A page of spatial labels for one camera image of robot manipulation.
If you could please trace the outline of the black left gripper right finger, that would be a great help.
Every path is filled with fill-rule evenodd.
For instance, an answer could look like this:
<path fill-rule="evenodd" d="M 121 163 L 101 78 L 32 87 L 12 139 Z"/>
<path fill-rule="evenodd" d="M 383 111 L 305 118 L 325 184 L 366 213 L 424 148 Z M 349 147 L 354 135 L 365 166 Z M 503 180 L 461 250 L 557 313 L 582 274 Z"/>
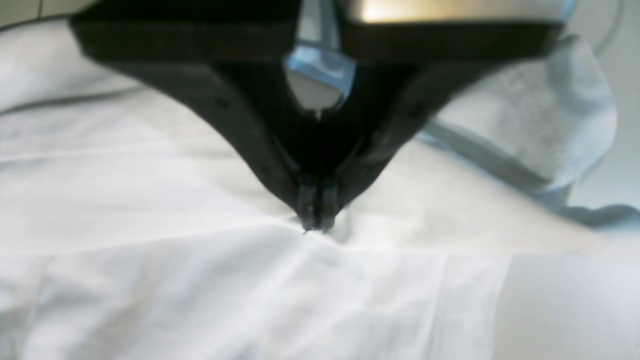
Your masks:
<path fill-rule="evenodd" d="M 333 125 L 354 145 L 318 180 L 318 228 L 380 175 L 429 116 L 494 69 L 549 52 L 564 0 L 334 0 L 340 49 L 355 63 Z"/>

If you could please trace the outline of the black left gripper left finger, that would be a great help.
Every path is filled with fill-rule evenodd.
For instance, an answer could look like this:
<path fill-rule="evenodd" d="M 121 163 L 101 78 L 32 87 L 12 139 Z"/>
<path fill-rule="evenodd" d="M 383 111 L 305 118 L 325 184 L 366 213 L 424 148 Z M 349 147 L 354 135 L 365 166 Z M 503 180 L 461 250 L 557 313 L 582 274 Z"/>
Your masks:
<path fill-rule="evenodd" d="M 282 60 L 300 0 L 99 0 L 70 19 L 85 56 L 185 105 L 226 139 L 259 182 L 320 230 L 317 180 L 277 134 L 298 114 Z"/>

